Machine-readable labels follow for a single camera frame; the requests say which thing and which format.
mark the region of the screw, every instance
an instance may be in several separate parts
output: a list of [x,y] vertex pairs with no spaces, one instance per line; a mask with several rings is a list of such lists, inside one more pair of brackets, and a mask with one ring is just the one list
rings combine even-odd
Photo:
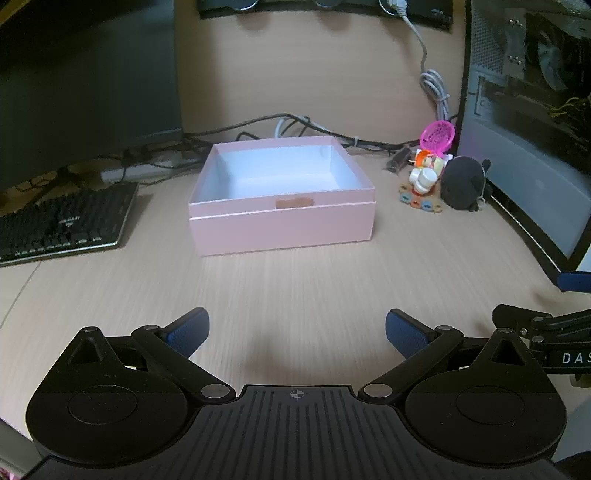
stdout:
[[223,398],[230,393],[230,389],[226,385],[219,383],[212,383],[205,385],[201,389],[201,395],[207,398]]
[[383,383],[370,383],[365,385],[363,391],[373,398],[386,398],[392,395],[392,387]]

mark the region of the pink box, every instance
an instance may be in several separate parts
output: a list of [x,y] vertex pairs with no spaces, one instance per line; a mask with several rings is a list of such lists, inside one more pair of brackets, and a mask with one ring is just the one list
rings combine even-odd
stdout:
[[369,240],[375,188],[333,137],[215,145],[189,202],[200,255]]

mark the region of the desk surface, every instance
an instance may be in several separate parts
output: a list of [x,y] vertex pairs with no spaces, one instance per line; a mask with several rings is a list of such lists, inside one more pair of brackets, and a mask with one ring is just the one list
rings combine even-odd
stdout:
[[[87,325],[128,335],[203,306],[211,333],[192,360],[237,391],[357,389],[402,360],[384,334],[393,307],[468,336],[493,331],[498,303],[552,314],[591,307],[591,296],[557,290],[490,206],[415,210],[398,201],[405,175],[383,171],[381,156],[355,158],[376,186],[369,242],[199,258],[187,218],[196,175],[187,175],[140,190],[123,248],[0,269],[0,417],[27,433],[28,400]],[[591,393],[553,381],[569,411]]]

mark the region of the crosshair marking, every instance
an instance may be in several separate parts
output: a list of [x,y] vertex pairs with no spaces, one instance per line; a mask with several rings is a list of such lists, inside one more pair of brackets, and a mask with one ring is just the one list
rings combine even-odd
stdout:
[[302,392],[302,390],[294,390],[293,392],[290,393],[290,397],[291,398],[295,398],[296,400],[299,400],[301,397],[304,397],[305,393]]

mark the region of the black keyboard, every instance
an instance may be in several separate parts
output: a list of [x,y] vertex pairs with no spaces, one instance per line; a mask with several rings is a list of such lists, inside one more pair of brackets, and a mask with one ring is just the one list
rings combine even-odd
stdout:
[[0,217],[0,267],[117,247],[137,190],[82,190]]

